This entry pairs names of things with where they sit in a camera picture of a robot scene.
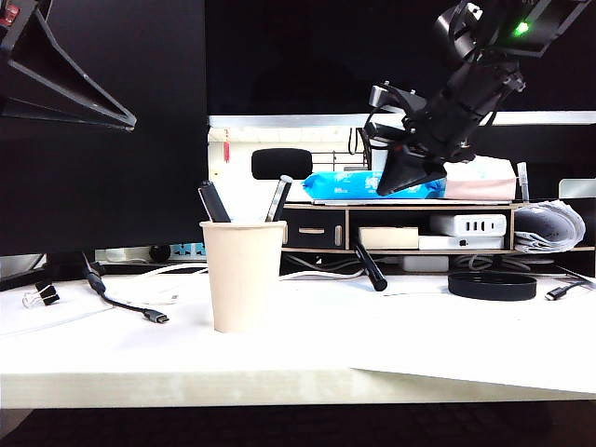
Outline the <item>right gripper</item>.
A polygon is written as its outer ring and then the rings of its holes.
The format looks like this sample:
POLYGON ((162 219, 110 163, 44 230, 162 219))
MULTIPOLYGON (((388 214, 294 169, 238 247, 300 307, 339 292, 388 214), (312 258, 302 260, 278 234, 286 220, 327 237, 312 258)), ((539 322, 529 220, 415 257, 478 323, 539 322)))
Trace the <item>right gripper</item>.
POLYGON ((378 195, 442 179, 446 170, 436 163, 468 162, 475 158, 468 137, 475 130, 475 113, 469 109, 404 110, 397 148, 387 153, 377 186, 378 195))

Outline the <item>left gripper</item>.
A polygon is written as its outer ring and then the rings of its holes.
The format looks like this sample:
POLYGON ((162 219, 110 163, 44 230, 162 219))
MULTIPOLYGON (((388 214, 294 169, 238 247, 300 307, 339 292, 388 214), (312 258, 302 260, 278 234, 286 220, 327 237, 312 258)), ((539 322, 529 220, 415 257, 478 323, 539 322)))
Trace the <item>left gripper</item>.
POLYGON ((136 117, 92 80, 47 26, 50 1, 1 2, 1 60, 8 60, 5 118, 134 129, 136 117))

